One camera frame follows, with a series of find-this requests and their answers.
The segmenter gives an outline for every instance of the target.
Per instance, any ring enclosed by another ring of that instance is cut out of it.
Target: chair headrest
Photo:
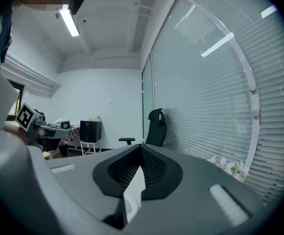
[[[160,109],[156,109],[154,111],[151,111],[150,114],[148,115],[148,119],[151,122],[155,122],[155,123],[162,123],[165,121],[165,116],[162,112],[162,108]]]

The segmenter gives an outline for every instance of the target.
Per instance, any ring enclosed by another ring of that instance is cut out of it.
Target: window
[[[12,82],[12,81],[9,81],[9,82],[11,83],[11,85],[15,88],[16,92],[18,93],[18,98],[14,102],[13,106],[11,107],[11,109],[8,113],[7,121],[15,121],[16,115],[18,114],[18,112],[20,110],[21,98],[23,96],[24,86],[21,85],[21,84],[17,84],[15,82]]]
[[[163,147],[248,162],[245,184],[263,202],[283,195],[284,22],[274,5],[176,0],[151,54]]]
[[[150,120],[148,115],[154,110],[153,106],[153,78],[152,78],[152,66],[151,56],[149,56],[145,68],[142,73],[143,78],[143,138],[144,143],[146,142],[148,129],[150,126]]]

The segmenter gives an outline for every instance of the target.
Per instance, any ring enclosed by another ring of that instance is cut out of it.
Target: black office chair
[[[151,122],[145,143],[162,147],[167,133],[167,123],[165,122],[165,116],[162,112],[162,108],[151,111],[148,115],[148,119]],[[122,138],[119,139],[119,141],[126,141],[129,145],[132,141],[135,141],[135,139]]]

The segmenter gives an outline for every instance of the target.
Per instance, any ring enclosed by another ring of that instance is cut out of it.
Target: fluorescent light
[[[68,5],[64,4],[63,5],[63,9],[60,10],[60,14],[62,15],[64,22],[68,28],[68,30],[70,31],[70,34],[75,37],[78,36],[79,30],[77,29],[77,26],[75,25],[75,22],[73,20],[72,15],[70,14],[70,11],[68,10]]]
[[[228,42],[230,39],[234,37],[234,34],[231,32],[230,34],[226,35],[223,39],[219,40],[216,44],[210,47],[207,51],[201,54],[202,57],[206,57],[208,54],[211,54],[214,50],[221,47],[223,44]]]
[[[269,16],[271,13],[275,12],[277,10],[277,8],[272,5],[270,7],[268,7],[267,9],[263,10],[260,14],[261,14],[261,18],[265,18],[267,16]]]

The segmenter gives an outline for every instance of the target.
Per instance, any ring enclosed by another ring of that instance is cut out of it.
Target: black box
[[[96,143],[102,138],[102,122],[80,121],[80,140]]]

